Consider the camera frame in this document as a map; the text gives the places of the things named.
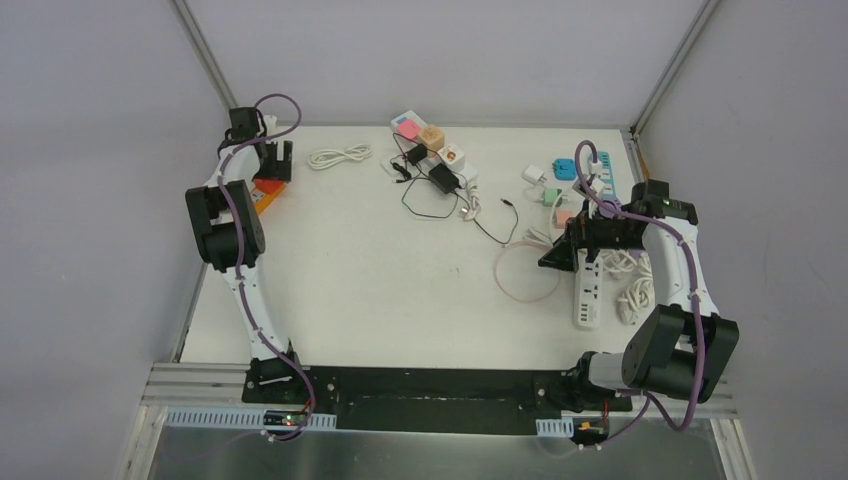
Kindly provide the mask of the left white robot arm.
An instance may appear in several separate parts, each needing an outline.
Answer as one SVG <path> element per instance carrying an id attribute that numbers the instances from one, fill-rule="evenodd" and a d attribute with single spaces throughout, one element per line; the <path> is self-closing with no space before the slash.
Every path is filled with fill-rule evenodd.
<path id="1" fill-rule="evenodd" d="M 219 272 L 238 304 L 251 353 L 248 386 L 266 386 L 281 404 L 297 402 L 305 378 L 295 371 L 290 336 L 274 326 L 262 282 L 266 239 L 259 215 L 292 177 L 293 142 L 280 140 L 275 118 L 258 107 L 229 111 L 219 161 L 202 186 L 185 193 L 199 255 Z"/>

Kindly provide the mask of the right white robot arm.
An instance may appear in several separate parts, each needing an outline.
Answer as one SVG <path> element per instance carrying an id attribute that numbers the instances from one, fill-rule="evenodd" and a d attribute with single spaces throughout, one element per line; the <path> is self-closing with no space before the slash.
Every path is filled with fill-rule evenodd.
<path id="1" fill-rule="evenodd" d="M 739 340 L 736 322 L 712 301 L 698 256 L 693 204 L 676 200 L 664 181 L 636 184 L 629 203 L 582 210 L 538 261 L 575 273 L 604 250 L 641 250 L 652 268 L 654 307 L 620 353 L 584 353 L 565 373 L 567 408 L 590 410 L 616 392 L 640 391 L 686 402 L 711 397 Z"/>

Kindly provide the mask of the orange power strip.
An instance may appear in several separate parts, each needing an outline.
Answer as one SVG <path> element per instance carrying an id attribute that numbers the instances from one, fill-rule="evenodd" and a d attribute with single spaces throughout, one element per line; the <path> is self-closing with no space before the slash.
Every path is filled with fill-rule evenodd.
<path id="1" fill-rule="evenodd" d="M 256 212 L 261 215 L 285 190 L 286 186 L 287 183 L 282 180 L 254 180 L 250 196 Z"/>

